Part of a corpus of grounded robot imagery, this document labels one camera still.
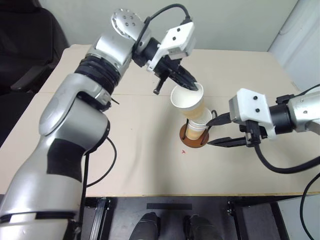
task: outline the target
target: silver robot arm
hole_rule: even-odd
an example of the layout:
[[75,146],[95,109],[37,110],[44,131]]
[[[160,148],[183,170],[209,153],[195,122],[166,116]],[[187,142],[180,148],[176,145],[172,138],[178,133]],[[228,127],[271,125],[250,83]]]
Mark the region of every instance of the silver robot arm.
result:
[[152,66],[160,77],[156,94],[168,77],[197,89],[194,77],[180,66],[194,47],[190,19],[170,29],[167,36],[174,32],[175,39],[166,36],[162,43],[126,9],[114,12],[110,28],[114,30],[92,45],[42,113],[39,143],[16,172],[0,206],[0,239],[75,238],[80,231],[75,216],[83,190],[82,158],[106,139],[110,123],[103,112],[132,59],[140,67]]
[[312,131],[320,135],[320,84],[296,96],[277,97],[277,105],[268,106],[266,96],[248,89],[240,89],[229,100],[230,112],[224,113],[207,123],[218,126],[231,122],[239,124],[245,137],[223,137],[208,142],[218,147],[247,146],[254,148],[265,167],[279,174],[299,173],[320,165],[320,156],[303,164],[279,168],[271,165],[260,149],[262,139],[275,139],[276,135]]

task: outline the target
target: chair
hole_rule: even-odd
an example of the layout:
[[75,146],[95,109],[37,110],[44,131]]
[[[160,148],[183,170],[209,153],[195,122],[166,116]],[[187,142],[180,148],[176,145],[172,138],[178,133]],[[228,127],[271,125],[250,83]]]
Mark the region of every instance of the chair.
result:
[[34,96],[30,92],[12,92],[0,96],[0,147]]
[[0,0],[0,90],[38,92],[68,44],[54,16],[32,0]]

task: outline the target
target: paper cup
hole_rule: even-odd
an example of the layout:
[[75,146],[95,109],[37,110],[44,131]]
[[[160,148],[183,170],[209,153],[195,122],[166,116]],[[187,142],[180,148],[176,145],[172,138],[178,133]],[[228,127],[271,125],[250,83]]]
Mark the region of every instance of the paper cup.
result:
[[197,91],[188,90],[182,86],[176,86],[171,92],[171,102],[187,119],[199,118],[205,108],[204,88],[196,82]]
[[186,137],[190,140],[197,140],[207,129],[207,122],[212,119],[212,113],[208,108],[204,108],[200,117],[190,120],[186,129]]

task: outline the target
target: stacked paper cups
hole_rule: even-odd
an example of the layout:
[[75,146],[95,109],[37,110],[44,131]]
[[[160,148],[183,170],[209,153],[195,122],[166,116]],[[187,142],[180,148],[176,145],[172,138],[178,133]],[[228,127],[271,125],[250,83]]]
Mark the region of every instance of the stacked paper cups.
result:
[[207,129],[207,122],[212,119],[212,113],[205,107],[204,88],[198,82],[195,85],[197,91],[176,86],[171,92],[172,104],[189,119],[185,135],[190,140],[199,139]]

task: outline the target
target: white wall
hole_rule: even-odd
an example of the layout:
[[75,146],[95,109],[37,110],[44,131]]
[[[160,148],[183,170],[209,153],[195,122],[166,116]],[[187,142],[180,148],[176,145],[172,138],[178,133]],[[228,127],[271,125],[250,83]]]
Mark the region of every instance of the white wall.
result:
[[319,2],[299,0],[269,50],[302,91],[320,83]]
[[[160,8],[184,4],[196,24],[196,48],[267,51],[297,0],[39,0],[57,18],[70,44],[92,44],[114,9],[128,8],[141,19]],[[151,23],[154,37],[183,19],[172,9]]]

